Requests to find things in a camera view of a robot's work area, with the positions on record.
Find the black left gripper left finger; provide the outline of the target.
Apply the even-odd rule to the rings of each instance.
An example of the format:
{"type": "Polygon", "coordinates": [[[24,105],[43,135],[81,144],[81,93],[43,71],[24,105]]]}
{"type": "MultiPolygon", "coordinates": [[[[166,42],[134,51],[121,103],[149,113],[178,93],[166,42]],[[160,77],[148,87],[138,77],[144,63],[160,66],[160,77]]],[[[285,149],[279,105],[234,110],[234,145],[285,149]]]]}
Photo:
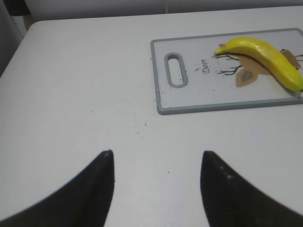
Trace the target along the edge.
{"type": "Polygon", "coordinates": [[[114,154],[102,151],[86,168],[35,205],[0,222],[2,227],[102,227],[115,188],[114,154]]]}

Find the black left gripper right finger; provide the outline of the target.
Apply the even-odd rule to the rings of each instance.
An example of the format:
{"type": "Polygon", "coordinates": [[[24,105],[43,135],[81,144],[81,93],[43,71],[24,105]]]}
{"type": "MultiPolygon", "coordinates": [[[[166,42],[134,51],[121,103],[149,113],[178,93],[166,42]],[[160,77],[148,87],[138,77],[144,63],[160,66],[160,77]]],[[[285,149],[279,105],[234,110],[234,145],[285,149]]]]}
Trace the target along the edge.
{"type": "Polygon", "coordinates": [[[211,227],[301,227],[303,216],[269,197],[213,151],[204,151],[200,190],[211,227]]]}

